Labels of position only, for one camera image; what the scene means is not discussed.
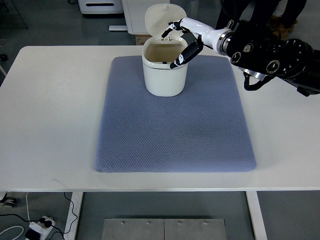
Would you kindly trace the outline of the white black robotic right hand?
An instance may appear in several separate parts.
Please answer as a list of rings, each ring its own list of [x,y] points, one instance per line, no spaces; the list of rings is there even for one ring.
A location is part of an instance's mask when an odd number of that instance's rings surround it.
[[[168,23],[168,28],[161,35],[167,37],[172,31],[191,33],[196,40],[190,43],[170,64],[171,69],[181,67],[190,62],[204,48],[204,46],[214,50],[217,54],[225,56],[227,54],[228,41],[233,35],[233,31],[227,27],[214,29],[202,22],[185,17],[179,21]]]

